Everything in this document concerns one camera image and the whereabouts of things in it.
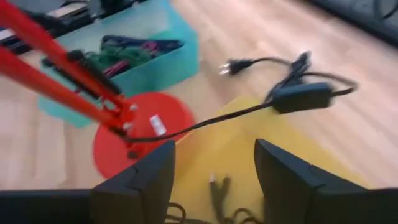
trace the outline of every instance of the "teal bin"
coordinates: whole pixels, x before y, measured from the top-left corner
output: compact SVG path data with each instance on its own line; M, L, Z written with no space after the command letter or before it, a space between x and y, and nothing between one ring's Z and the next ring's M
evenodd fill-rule
M136 38L178 39L183 47L161 55L150 62L112 78L127 96L148 91L164 90L198 71L198 41L195 31L173 9L168 0L148 0L113 16L57 38L67 50L100 51L104 35L123 35ZM67 88L76 87L52 69L42 67L49 77ZM76 127L84 127L91 120L66 106L41 96L39 108L49 115L62 118Z

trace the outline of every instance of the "sticker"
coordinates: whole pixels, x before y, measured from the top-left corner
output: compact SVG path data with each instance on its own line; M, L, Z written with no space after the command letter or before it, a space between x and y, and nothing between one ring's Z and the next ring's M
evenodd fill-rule
M150 124L152 125L156 135L161 136L166 133L166 128L160 120L159 116L155 115L149 118Z

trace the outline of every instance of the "metal bolt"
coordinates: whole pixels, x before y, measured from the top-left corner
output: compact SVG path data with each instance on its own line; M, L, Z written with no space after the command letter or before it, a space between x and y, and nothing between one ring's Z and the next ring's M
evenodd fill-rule
M127 131L132 128L132 123L124 123L122 126L123 130Z
M138 106L136 104L130 106L130 110L136 110L136 109L138 109Z

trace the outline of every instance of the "lamp base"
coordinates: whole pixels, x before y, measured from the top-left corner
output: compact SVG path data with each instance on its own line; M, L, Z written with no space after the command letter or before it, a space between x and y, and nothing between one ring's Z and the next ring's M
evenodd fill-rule
M180 100L164 93L143 93L127 101L136 105L132 124L136 138L172 134L195 123L191 112ZM183 136L180 134L172 139L179 140ZM165 141L134 143L131 149L119 136L101 125L93 143L94 162L103 177L112 178Z

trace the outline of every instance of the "yellow paper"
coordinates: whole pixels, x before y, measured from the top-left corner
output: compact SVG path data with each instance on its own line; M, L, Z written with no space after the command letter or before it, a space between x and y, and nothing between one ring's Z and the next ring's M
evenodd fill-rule
M226 114L258 104L240 97L226 105ZM171 202L182 204L188 218L215 223L209 190L209 176L221 182L230 176L231 187L225 201L226 215L248 208L262 217L263 194L254 166L254 141L263 138L286 151L342 178L366 186L328 151L303 132L294 129L272 108L213 124L185 136L177 143L176 173Z

